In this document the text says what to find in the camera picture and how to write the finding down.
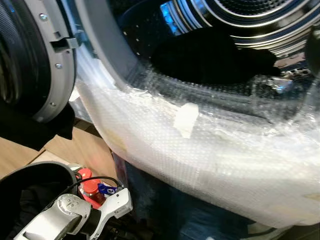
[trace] plastic wrap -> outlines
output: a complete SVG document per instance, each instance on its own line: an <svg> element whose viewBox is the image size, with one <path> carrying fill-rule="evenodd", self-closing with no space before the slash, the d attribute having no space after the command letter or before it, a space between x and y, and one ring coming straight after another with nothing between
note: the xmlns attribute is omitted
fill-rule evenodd
<svg viewBox="0 0 320 240"><path fill-rule="evenodd" d="M139 89L120 90L91 71L80 67L78 91L121 158L267 226L320 222L318 80L297 80L278 94L265 76L203 87L146 68L132 77Z"/></svg>

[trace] black cloth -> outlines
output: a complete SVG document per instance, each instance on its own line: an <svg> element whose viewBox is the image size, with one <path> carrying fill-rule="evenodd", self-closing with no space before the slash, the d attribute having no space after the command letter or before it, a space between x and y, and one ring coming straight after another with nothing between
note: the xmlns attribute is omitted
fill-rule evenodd
<svg viewBox="0 0 320 240"><path fill-rule="evenodd" d="M161 43L151 63L163 74L202 85L243 83L258 74L279 76L276 56L267 49L237 49L219 27L205 27Z"/></svg>
<svg viewBox="0 0 320 240"><path fill-rule="evenodd" d="M0 99L0 137L39 151L55 135L72 139L75 112L67 104L48 123L39 123Z"/></svg>

